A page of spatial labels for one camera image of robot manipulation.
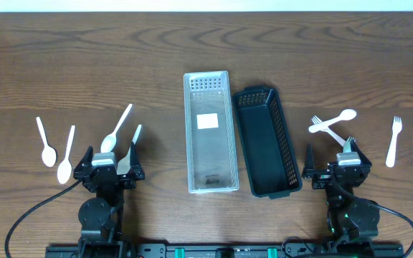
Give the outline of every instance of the wooden table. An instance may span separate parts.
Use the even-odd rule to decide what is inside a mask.
[[[57,182],[57,165],[41,160],[35,118],[42,118],[59,161],[76,125],[75,166],[89,145],[100,147],[128,103],[134,110],[116,154],[124,156],[143,124],[137,151],[146,170],[146,180],[126,193],[128,239],[328,236],[325,193],[310,181],[288,198],[250,193],[237,132],[240,189],[188,193],[183,74],[212,70],[229,71],[232,93],[259,84],[279,90],[300,171],[308,143],[322,164],[340,151],[328,134],[307,131],[310,118],[356,109],[355,120],[332,127],[356,137],[374,165],[356,194],[413,219],[413,13],[0,14],[0,257],[16,219],[66,187]],[[397,163],[387,168],[394,115],[404,129]],[[75,243],[77,211],[93,196],[80,186],[34,212],[14,232],[13,256],[43,257],[49,244]],[[384,212],[379,231],[378,239],[406,248],[412,240],[410,226]]]

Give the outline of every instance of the brown wood surface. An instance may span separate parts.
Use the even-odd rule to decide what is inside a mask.
[[[299,169],[312,143],[322,163],[340,150],[310,118],[355,108],[355,120],[332,127],[353,135],[373,163],[356,194],[413,219],[413,13],[0,14],[0,257],[11,225],[27,209],[64,189],[41,160],[35,118],[64,158],[96,150],[128,103],[118,158],[137,124],[146,180],[126,193],[128,239],[194,242],[282,242],[327,236],[326,198],[310,181],[289,198],[250,193],[236,130],[240,189],[188,193],[183,74],[229,71],[232,93],[265,83],[280,92]],[[385,166],[391,122],[400,115],[397,162]],[[14,232],[14,257],[43,257],[52,243],[75,243],[77,211],[93,195],[77,187],[34,212]],[[380,240],[407,248],[412,229],[381,212]]]

